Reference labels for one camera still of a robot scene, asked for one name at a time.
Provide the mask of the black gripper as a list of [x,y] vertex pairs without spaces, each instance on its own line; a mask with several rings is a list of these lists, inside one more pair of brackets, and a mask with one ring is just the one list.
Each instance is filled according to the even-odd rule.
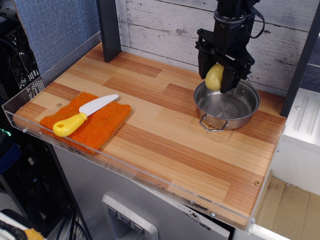
[[215,64],[224,67],[220,92],[222,94],[237,87],[239,81],[252,75],[251,66],[255,60],[247,51],[247,44],[253,39],[254,14],[239,17],[214,16],[214,30],[197,30],[198,71],[201,79]]

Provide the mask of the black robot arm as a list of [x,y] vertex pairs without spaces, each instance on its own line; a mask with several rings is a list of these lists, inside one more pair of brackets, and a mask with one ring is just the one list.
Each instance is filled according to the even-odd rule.
[[254,7],[257,0],[219,0],[214,11],[214,31],[200,28],[197,30],[198,71],[204,79],[210,68],[221,64],[222,72],[220,92],[234,89],[240,80],[247,80],[251,75],[254,58],[247,51],[250,39],[259,38],[265,30],[252,36],[255,17],[263,23],[263,15]]

